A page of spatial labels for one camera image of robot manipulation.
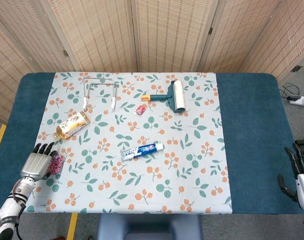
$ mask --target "toothpaste tube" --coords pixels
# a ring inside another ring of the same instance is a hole
[[[153,152],[157,152],[159,150],[163,150],[164,145],[162,143],[152,143],[148,145],[139,146],[137,148],[132,148],[129,150],[121,151],[121,159],[122,161],[128,161],[133,158],[143,156],[146,154],[151,154]]]

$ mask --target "toothpaste cap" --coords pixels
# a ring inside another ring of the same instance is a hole
[[[157,151],[164,149],[164,145],[162,143],[155,144],[155,147],[156,147]]]

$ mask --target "lint roller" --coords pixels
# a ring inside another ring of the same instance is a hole
[[[185,112],[184,88],[183,83],[179,80],[172,81],[167,88],[167,94],[160,95],[143,95],[142,101],[161,101],[167,100],[170,108],[175,113]]]

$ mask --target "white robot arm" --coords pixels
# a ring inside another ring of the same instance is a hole
[[[14,228],[16,228],[16,233],[18,234],[19,218],[25,209],[29,196],[35,188],[34,182],[44,177],[52,156],[57,154],[56,151],[53,151],[49,155],[53,145],[54,143],[52,142],[46,148],[47,144],[44,144],[39,149],[41,146],[39,143],[28,156],[21,170],[22,178],[15,183],[10,195],[0,209],[0,240],[11,240]]]
[[[297,192],[293,192],[285,186],[284,178],[281,174],[278,175],[278,183],[282,192],[289,196],[294,202],[298,202],[301,209],[304,210],[304,150],[296,143],[293,143],[293,148],[296,151],[296,155],[288,147],[285,148],[285,151],[290,157],[296,180]]]

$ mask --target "yellow floor line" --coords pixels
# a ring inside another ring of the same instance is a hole
[[[4,134],[6,126],[4,124],[2,124],[1,128],[0,128],[0,143]]]
[[[66,240],[73,240],[75,227],[76,227],[76,220],[77,220],[77,214],[72,213],[71,221],[70,221],[70,227],[68,228],[68,234],[67,234],[67,239]]]

